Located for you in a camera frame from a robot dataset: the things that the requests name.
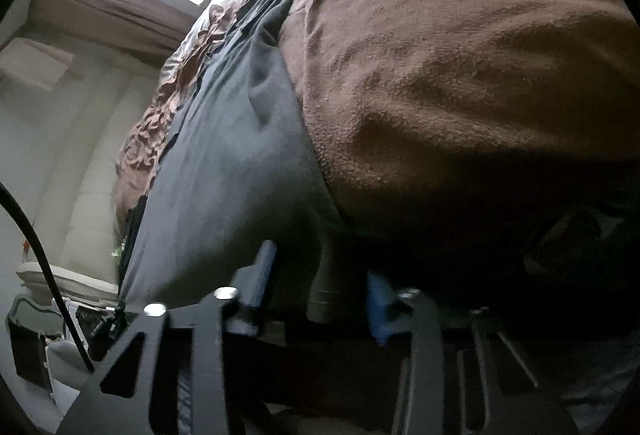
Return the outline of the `brown bed blanket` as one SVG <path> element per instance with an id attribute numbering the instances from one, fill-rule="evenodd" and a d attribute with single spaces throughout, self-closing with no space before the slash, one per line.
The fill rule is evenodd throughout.
<path id="1" fill-rule="evenodd" d="M 205 58 L 167 61 L 122 149 L 149 195 Z M 639 262 L 639 29 L 622 0 L 293 0 L 278 46 L 340 222 L 311 299 L 620 285 Z"/>

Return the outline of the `left pink curtain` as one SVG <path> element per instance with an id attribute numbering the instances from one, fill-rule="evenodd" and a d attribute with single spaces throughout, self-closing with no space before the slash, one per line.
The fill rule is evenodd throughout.
<path id="1" fill-rule="evenodd" d="M 160 66 L 200 13 L 188 0 L 32 0 L 28 20 Z"/>

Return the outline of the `dark grey t-shirt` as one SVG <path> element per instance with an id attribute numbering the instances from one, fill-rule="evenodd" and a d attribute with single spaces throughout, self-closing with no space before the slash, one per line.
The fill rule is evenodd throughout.
<path id="1" fill-rule="evenodd" d="M 119 300 L 198 303 L 277 247 L 274 287 L 306 307 L 335 206 L 278 46 L 293 0 L 249 0 L 169 129 Z"/>

